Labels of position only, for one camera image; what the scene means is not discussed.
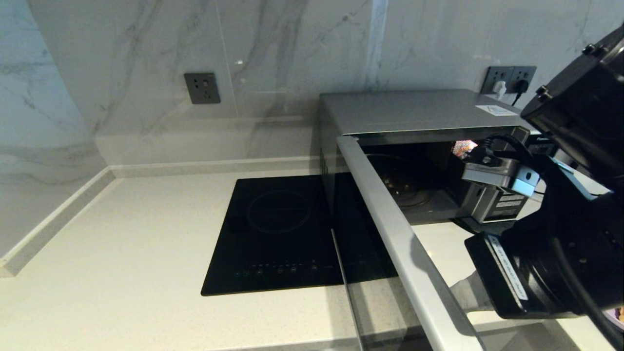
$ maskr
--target gray wall socket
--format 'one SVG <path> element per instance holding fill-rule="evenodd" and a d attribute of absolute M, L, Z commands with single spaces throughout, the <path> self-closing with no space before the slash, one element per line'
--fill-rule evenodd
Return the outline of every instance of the gray wall socket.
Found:
<path fill-rule="evenodd" d="M 491 66 L 487 69 L 479 93 L 494 94 L 494 83 L 505 81 L 505 87 L 507 87 L 506 94 L 516 94 L 518 90 L 516 90 L 515 86 L 518 81 L 524 79 L 531 85 L 535 70 L 537 70 L 535 66 Z"/>
<path fill-rule="evenodd" d="M 536 70 L 537 67 L 535 66 L 515 66 L 514 72 L 511 74 L 511 80 L 507 84 L 507 93 L 517 93 L 518 90 L 516 90 L 515 86 L 522 79 L 529 82 L 529 89 L 527 90 L 527 92 L 531 91 L 531 81 L 533 80 L 533 76 L 535 75 Z"/>
<path fill-rule="evenodd" d="M 188 95 L 194 104 L 218 104 L 221 102 L 214 73 L 185 73 Z"/>
<path fill-rule="evenodd" d="M 487 69 L 487 74 L 481 85 L 480 94 L 494 94 L 494 83 L 497 81 L 505 81 L 507 91 L 509 91 L 509 81 L 514 73 L 513 66 L 491 66 Z"/>

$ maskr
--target black glass cooktop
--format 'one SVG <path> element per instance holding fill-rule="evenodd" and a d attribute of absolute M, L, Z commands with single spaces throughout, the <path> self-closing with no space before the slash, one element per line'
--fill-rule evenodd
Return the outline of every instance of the black glass cooktop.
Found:
<path fill-rule="evenodd" d="M 320 176 L 236 182 L 203 296 L 342 283 Z"/>

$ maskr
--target marble wall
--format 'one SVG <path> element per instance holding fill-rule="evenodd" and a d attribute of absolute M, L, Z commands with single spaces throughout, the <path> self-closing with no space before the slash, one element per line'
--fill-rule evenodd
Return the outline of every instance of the marble wall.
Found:
<path fill-rule="evenodd" d="M 105 166 L 25 0 L 0 0 L 0 257 Z"/>
<path fill-rule="evenodd" d="M 621 0 L 29 4 L 110 165 L 307 156 L 321 92 L 479 90 L 488 66 L 536 65 L 532 91 L 624 20 Z M 221 104 L 190 103 L 182 75 L 203 71 Z"/>

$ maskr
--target white countertop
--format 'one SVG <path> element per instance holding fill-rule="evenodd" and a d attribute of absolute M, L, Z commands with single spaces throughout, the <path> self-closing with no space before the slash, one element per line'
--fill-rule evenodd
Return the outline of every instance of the white countertop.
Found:
<path fill-rule="evenodd" d="M 0 279 L 0 350 L 223 350 L 312 342 L 322 348 L 353 342 L 342 286 L 200 295 L 235 181 L 303 174 L 113 181 L 17 277 Z M 474 270 L 464 248 L 466 231 L 452 223 L 414 231 L 449 285 Z M 495 312 L 468 316 L 477 330 L 515 324 Z M 561 324 L 582 350 L 608 346 L 587 318 Z"/>

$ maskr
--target black cable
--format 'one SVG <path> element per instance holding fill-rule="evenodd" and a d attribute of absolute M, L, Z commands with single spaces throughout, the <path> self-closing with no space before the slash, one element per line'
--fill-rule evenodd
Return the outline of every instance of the black cable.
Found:
<path fill-rule="evenodd" d="M 518 94 L 515 96 L 514 103 L 511 104 L 511 106 L 515 106 L 515 103 L 518 102 L 518 99 L 520 99 L 520 96 L 524 94 L 525 92 L 527 92 L 528 89 L 529 89 L 528 81 L 525 81 L 524 79 L 522 79 L 521 81 L 518 81 L 518 83 L 515 84 L 515 90 L 518 92 Z"/>
<path fill-rule="evenodd" d="M 600 180 L 618 180 L 624 178 L 624 174 L 615 175 L 613 177 L 599 178 Z"/>
<path fill-rule="evenodd" d="M 506 141 L 509 145 L 511 145 L 516 150 L 516 152 L 518 152 L 520 156 L 520 161 L 522 161 L 527 166 L 533 168 L 533 170 L 535 170 L 536 172 L 538 173 L 540 172 L 540 170 L 535 168 L 535 161 L 533 159 L 533 154 L 531 154 L 529 149 L 527 149 L 527 147 L 524 146 L 524 144 L 521 143 L 514 136 L 510 134 L 492 134 L 491 136 L 487 138 L 490 140 L 500 139 L 500 140 Z"/>
<path fill-rule="evenodd" d="M 548 242 L 550 248 L 555 254 L 556 266 L 575 300 L 580 304 L 583 311 L 592 320 L 596 328 L 609 341 L 611 346 L 616 350 L 624 350 L 624 339 L 622 334 L 615 330 L 611 321 L 602 313 L 602 310 L 593 301 L 591 295 L 585 290 L 585 287 L 574 273 L 572 266 L 563 252 L 561 240 L 557 237 L 557 215 L 556 206 L 552 197 L 548 197 L 548 208 L 552 214 L 552 218 L 548 221 Z"/>
<path fill-rule="evenodd" d="M 546 194 L 545 192 L 541 192 L 541 191 L 537 191 L 537 190 L 535 190 L 535 191 L 533 191 L 533 192 L 534 192 L 534 193 L 536 193 L 536 194 L 540 194 L 540 195 L 544 195 L 544 194 Z M 593 192 L 591 192 L 591 193 L 589 193 L 589 194 L 590 194 L 590 195 L 593 195 L 593 196 L 600 196 L 600 195 L 602 195 L 602 194 L 594 194 Z"/>

